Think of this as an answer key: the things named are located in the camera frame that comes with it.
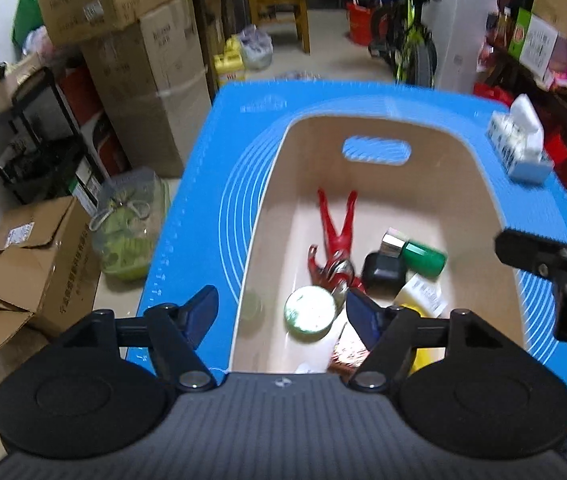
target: tissue box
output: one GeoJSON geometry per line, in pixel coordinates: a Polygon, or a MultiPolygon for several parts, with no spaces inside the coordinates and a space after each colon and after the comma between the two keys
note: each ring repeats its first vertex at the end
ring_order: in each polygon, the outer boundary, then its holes
{"type": "Polygon", "coordinates": [[[526,158],[518,139],[508,131],[508,115],[494,112],[487,136],[501,158],[505,172],[512,180],[528,184],[543,184],[553,169],[552,160],[541,153],[541,160],[526,158]]]}

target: stacked cardboard boxes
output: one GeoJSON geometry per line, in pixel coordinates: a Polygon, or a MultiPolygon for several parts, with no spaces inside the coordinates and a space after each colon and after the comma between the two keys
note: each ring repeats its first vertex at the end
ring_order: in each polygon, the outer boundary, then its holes
{"type": "Polygon", "coordinates": [[[39,0],[55,46],[80,44],[133,167],[183,173],[208,111],[191,0],[39,0]]]}

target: wooden chair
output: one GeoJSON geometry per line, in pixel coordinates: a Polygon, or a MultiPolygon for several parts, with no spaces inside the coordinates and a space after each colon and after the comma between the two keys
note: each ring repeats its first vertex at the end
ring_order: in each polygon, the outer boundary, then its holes
{"type": "Polygon", "coordinates": [[[263,23],[292,23],[297,26],[297,37],[303,43],[303,51],[310,53],[310,30],[308,29],[307,0],[247,0],[250,7],[250,20],[257,27],[263,23]],[[294,18],[277,19],[266,16],[267,8],[274,6],[294,7],[294,18]]]}

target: black metal rack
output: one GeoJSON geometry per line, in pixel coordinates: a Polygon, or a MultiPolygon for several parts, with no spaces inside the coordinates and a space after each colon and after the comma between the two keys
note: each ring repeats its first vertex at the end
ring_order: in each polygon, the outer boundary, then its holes
{"type": "Polygon", "coordinates": [[[19,85],[12,96],[10,109],[0,113],[0,126],[8,124],[15,135],[20,131],[15,122],[20,121],[36,147],[36,154],[47,165],[44,174],[33,178],[15,178],[0,166],[0,176],[4,186],[16,196],[19,202],[31,203],[68,194],[67,184],[77,166],[85,158],[99,183],[105,176],[88,151],[81,132],[77,129],[71,111],[66,106],[55,83],[54,74],[46,67],[37,70],[19,85]],[[38,135],[26,117],[26,109],[46,90],[50,89],[63,117],[68,122],[71,136],[58,140],[46,140],[38,135]]]}

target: black circular cover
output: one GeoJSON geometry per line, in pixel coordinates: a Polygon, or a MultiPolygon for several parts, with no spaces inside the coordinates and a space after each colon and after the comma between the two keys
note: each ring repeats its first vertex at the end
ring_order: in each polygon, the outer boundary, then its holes
{"type": "Polygon", "coordinates": [[[567,386],[536,362],[482,354],[407,378],[399,392],[406,422],[435,446],[476,458],[522,458],[561,442],[567,386]]]}
{"type": "Polygon", "coordinates": [[[48,347],[0,384],[0,436],[46,458],[102,455],[155,427],[168,397],[154,375],[111,353],[48,347]]]}

